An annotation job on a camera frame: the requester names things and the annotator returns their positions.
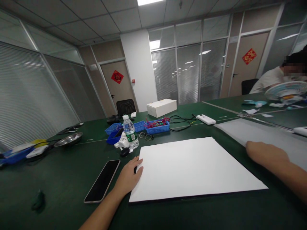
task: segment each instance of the plastic bottle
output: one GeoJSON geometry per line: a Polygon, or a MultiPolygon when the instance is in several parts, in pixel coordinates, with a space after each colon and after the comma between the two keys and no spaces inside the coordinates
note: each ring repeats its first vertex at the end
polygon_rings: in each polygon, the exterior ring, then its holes
{"type": "Polygon", "coordinates": [[[124,119],[123,126],[124,126],[124,132],[127,136],[130,148],[136,149],[139,145],[138,137],[135,133],[134,124],[132,121],[130,121],[128,115],[123,115],[122,117],[124,119]]]}

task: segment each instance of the stainless steel bowl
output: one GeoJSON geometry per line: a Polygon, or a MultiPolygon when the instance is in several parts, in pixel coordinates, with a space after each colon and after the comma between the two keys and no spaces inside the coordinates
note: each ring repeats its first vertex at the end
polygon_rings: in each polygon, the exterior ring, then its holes
{"type": "Polygon", "coordinates": [[[65,137],[64,139],[56,142],[54,144],[55,147],[60,147],[60,146],[70,146],[78,143],[81,140],[83,133],[75,133],[72,135],[69,135],[65,137]]]}

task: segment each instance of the desk fan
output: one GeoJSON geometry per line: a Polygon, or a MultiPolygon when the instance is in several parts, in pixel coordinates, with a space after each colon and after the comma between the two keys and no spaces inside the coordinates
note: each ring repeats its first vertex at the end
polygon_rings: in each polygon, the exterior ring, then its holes
{"type": "Polygon", "coordinates": [[[283,104],[293,104],[301,101],[304,93],[307,92],[307,82],[290,81],[276,85],[265,92],[266,98],[274,101],[281,101],[283,104]]]}

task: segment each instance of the wooden door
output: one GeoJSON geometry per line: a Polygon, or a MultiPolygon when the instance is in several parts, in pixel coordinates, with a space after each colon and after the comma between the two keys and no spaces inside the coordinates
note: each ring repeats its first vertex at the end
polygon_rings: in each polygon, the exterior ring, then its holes
{"type": "Polygon", "coordinates": [[[116,102],[118,101],[132,99],[137,109],[137,104],[132,90],[131,80],[128,75],[125,61],[101,65],[101,69],[108,85],[109,91],[112,95],[115,106],[116,102]],[[123,75],[120,84],[111,79],[115,70],[123,75]]]}
{"type": "Polygon", "coordinates": [[[232,76],[232,83],[230,86],[230,97],[242,95],[242,81],[256,78],[268,36],[269,33],[267,32],[241,38],[234,75],[232,76]],[[250,63],[246,64],[243,57],[251,48],[255,51],[256,57],[250,63]]]}

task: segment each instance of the black chair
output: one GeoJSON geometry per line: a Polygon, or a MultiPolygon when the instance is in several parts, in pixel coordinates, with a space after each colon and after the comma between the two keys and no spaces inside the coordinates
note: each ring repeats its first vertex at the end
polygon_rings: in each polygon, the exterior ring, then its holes
{"type": "Polygon", "coordinates": [[[259,79],[250,79],[250,80],[245,80],[241,82],[241,88],[242,88],[242,95],[249,94],[249,92],[252,90],[253,86],[256,84],[256,82],[259,79]]]}
{"type": "Polygon", "coordinates": [[[118,101],[116,102],[116,107],[119,115],[136,112],[134,101],[132,99],[118,101]]]}

